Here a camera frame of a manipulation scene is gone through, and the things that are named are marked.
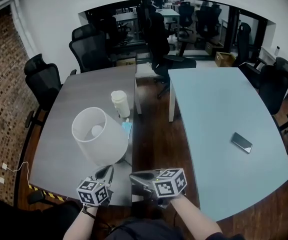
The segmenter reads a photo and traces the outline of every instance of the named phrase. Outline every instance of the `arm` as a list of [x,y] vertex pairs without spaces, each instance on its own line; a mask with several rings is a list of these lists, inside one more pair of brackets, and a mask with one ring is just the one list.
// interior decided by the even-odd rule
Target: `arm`
[[216,222],[213,222],[210,218],[202,214],[202,212],[182,194],[172,199],[171,203],[196,240],[205,240],[214,233],[222,233]]
[[[96,216],[98,207],[89,207],[87,212]],[[95,220],[80,211],[79,215],[67,230],[64,240],[88,240],[93,230]]]

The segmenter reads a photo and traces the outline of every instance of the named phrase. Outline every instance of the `smartphone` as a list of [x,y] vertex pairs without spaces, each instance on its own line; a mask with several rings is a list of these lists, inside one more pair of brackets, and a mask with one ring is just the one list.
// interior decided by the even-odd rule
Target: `smartphone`
[[233,134],[231,141],[248,154],[250,153],[250,150],[252,149],[253,146],[252,143],[250,143],[248,140],[246,140],[244,137],[242,137],[236,132]]

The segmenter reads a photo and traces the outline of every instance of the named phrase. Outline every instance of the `white cable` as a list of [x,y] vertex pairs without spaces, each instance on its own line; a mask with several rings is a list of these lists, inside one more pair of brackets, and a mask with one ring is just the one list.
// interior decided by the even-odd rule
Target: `white cable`
[[22,165],[19,167],[18,170],[11,170],[11,169],[9,169],[8,167],[7,167],[7,169],[10,170],[10,171],[12,171],[12,172],[18,172],[18,171],[22,168],[23,164],[25,164],[25,163],[27,163],[27,170],[28,170],[28,172],[27,172],[27,182],[28,182],[28,185],[29,185],[29,180],[28,180],[28,175],[29,175],[29,164],[28,164],[27,161],[26,161],[26,162],[23,162]]

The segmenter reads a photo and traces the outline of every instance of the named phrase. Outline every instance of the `wrist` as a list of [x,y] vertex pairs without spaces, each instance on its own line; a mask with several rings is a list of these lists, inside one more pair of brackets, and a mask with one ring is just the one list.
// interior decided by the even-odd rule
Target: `wrist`
[[89,206],[86,207],[86,211],[91,213],[92,215],[96,216],[98,207]]

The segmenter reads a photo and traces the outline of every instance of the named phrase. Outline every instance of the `person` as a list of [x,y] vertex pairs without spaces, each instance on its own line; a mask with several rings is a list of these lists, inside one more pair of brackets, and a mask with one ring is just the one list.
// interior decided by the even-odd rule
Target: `person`
[[[241,235],[226,238],[219,225],[205,216],[185,196],[179,194],[171,199],[178,215],[182,218],[196,240],[243,240]],[[94,225],[97,207],[84,208],[67,230],[64,240],[89,240]],[[106,240],[181,240],[183,236],[175,228],[169,227],[161,219],[133,219],[116,227]]]

